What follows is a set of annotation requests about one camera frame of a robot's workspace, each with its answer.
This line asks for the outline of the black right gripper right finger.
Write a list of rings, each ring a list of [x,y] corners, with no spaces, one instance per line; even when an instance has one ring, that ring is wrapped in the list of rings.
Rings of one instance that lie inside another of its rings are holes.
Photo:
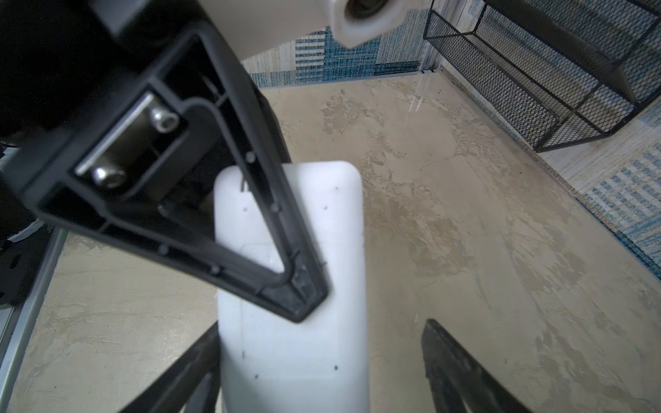
[[[421,347],[437,412],[528,412],[436,320],[426,320]]]

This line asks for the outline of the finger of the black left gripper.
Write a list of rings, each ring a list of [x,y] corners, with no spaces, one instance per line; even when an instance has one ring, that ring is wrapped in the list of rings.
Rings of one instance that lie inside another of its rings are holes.
[[[182,179],[187,198],[207,220],[197,243],[134,243],[91,237],[178,269],[233,294],[273,283],[256,264],[216,243],[213,185],[226,168],[237,166],[269,201],[289,203],[283,167],[290,163],[277,118],[268,100],[242,67],[221,34],[208,22],[193,25],[172,52],[191,66],[192,84],[182,90],[182,107],[207,151]]]

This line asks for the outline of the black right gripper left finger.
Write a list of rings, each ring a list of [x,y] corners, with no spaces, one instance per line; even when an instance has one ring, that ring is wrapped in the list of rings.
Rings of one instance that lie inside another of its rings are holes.
[[[220,334],[205,331],[124,412],[215,412],[219,400]]]

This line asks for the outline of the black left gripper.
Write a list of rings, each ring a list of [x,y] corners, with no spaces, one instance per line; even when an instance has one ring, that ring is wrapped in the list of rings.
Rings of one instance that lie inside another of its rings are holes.
[[[182,107],[172,52],[198,1],[4,1],[4,180],[39,219],[90,237],[197,243],[207,220],[182,184],[207,151]]]

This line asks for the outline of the white remote control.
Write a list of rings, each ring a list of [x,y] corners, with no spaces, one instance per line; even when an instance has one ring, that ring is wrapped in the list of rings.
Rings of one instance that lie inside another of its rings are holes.
[[[216,242],[273,283],[217,294],[225,412],[370,409],[363,183],[344,161],[287,163],[289,203],[237,166],[213,187]]]

